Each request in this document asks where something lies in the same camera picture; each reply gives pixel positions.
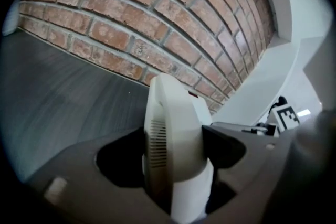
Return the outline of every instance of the white plastic housing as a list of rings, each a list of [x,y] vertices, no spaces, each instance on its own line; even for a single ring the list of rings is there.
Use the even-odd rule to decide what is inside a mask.
[[[205,123],[211,124],[211,116],[204,99],[168,74],[152,79],[144,126],[146,189],[178,223],[196,220],[210,195],[213,166],[203,152]]]

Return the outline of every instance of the gray carpet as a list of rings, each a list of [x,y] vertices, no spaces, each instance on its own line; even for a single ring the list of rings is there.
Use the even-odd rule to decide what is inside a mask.
[[[19,179],[69,145],[143,126],[149,88],[18,31],[3,38],[0,124]]]

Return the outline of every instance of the white wall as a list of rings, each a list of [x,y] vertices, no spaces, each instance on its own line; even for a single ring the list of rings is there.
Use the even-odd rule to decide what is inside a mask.
[[[306,80],[302,68],[318,50],[330,28],[331,6],[326,0],[270,1],[276,12],[278,32],[255,70],[213,116],[214,121],[253,125],[282,93],[299,93],[304,90],[297,89],[300,85],[309,88],[308,83],[295,86],[292,82],[299,76],[301,81]],[[316,94],[311,99],[319,104]]]
[[[322,45],[304,67],[304,72],[313,85],[323,109],[335,109],[336,105],[336,36],[332,25]]]

